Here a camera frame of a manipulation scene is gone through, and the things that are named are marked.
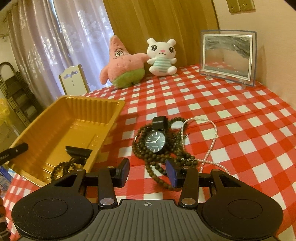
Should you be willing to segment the person's left hand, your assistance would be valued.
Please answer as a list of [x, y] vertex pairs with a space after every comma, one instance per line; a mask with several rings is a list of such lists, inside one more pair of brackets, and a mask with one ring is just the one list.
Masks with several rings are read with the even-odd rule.
[[0, 240], [10, 241], [11, 232], [8, 229], [8, 224], [6, 221], [6, 208], [4, 207], [4, 202], [2, 198], [0, 198], [0, 201]]

